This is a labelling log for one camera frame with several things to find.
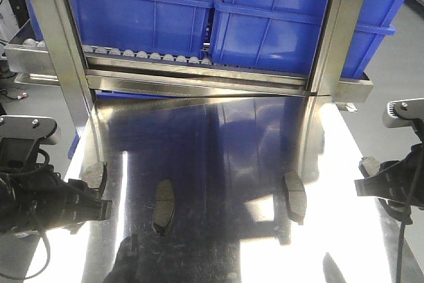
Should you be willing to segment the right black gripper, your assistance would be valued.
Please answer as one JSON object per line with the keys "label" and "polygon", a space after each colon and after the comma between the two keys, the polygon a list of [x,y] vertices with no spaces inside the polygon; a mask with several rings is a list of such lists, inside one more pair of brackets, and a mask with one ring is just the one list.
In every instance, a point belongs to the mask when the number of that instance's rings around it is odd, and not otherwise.
{"label": "right black gripper", "polygon": [[413,145],[403,160],[381,163],[376,175],[355,180],[354,185],[357,196],[381,199],[390,217],[412,225],[411,206],[423,209],[423,144]]}

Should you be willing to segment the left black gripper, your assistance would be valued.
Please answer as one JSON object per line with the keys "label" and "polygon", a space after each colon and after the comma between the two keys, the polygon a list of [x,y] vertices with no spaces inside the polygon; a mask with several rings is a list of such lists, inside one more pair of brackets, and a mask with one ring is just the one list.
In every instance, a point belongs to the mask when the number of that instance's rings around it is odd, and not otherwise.
{"label": "left black gripper", "polygon": [[69,179],[69,185],[83,192],[66,209],[66,183],[53,165],[36,165],[30,174],[1,173],[1,234],[35,231],[41,225],[50,230],[68,226],[75,235],[87,221],[104,221],[111,216],[113,202],[100,199],[99,188],[83,180]]}

